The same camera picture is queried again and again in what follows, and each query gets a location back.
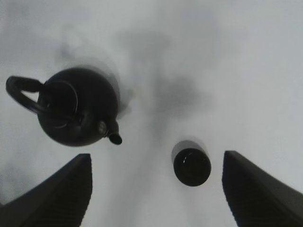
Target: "white surface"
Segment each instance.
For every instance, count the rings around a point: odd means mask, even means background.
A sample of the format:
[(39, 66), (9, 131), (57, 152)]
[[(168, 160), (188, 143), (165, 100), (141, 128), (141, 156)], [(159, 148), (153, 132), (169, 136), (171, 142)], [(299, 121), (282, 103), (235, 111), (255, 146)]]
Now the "white surface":
[[(0, 201), (86, 152), (83, 227), (236, 226), (221, 186), (227, 149), (303, 192), (302, 10), (295, 0), (0, 1)], [(45, 81), (79, 63), (107, 65), (122, 98), (134, 94), (121, 146), (57, 144), (5, 92), (10, 75)], [(195, 188), (170, 158), (188, 136), (213, 167)]]

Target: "teapot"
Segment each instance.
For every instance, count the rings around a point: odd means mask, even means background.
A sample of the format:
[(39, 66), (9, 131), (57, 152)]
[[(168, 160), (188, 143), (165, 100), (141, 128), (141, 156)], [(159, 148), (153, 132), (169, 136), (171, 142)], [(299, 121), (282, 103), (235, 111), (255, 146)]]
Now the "teapot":
[[(34, 112), (44, 132), (67, 146), (84, 146), (108, 137), (121, 144), (118, 98), (108, 80), (93, 70), (70, 68), (52, 76), (44, 84), (36, 79), (11, 76), (8, 94)], [(22, 91), (39, 92), (37, 102)]]

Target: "teapot handle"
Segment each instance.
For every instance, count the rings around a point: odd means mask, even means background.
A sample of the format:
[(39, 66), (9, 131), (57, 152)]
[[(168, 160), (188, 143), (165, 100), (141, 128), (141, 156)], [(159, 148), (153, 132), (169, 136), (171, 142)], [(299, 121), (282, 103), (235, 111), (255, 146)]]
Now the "teapot handle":
[(39, 115), (46, 115), (56, 119), (63, 119), (63, 120), (76, 120), (78, 117), (74, 115), (67, 115), (61, 113), (56, 110), (51, 110), (44, 106), (41, 106), (37, 102), (33, 101), (26, 95), (22, 93), (22, 91), (28, 92), (46, 92), (48, 91), (45, 89), (45, 86), (37, 79), (30, 79), (25, 77), (17, 77), (17, 76), (10, 76), (6, 81), (6, 91), (8, 94), (15, 99), (19, 104), (27, 108), (28, 110), (39, 114)]

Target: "black teapot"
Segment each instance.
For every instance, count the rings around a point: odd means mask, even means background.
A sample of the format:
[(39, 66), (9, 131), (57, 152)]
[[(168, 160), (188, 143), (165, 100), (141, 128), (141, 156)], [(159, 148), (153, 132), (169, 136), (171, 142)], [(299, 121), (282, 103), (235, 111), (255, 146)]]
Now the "black teapot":
[[(108, 137), (121, 144), (116, 122), (118, 98), (101, 74), (86, 68), (71, 68), (44, 84), (36, 79), (11, 76), (6, 90), (18, 103), (36, 113), (42, 129), (55, 141), (83, 146)], [(22, 93), (39, 92), (35, 102)]]

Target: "white floor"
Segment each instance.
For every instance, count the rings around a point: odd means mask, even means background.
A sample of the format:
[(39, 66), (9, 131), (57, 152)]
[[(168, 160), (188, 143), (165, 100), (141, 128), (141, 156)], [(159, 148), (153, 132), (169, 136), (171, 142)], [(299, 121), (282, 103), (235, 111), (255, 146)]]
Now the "white floor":
[[(234, 227), (221, 185), (234, 149), (303, 192), (303, 2), (0, 0), (0, 202), (91, 153), (83, 227)], [(77, 64), (109, 67), (127, 109), (123, 144), (64, 147), (5, 91)], [(205, 144), (209, 180), (174, 175), (171, 151)]]

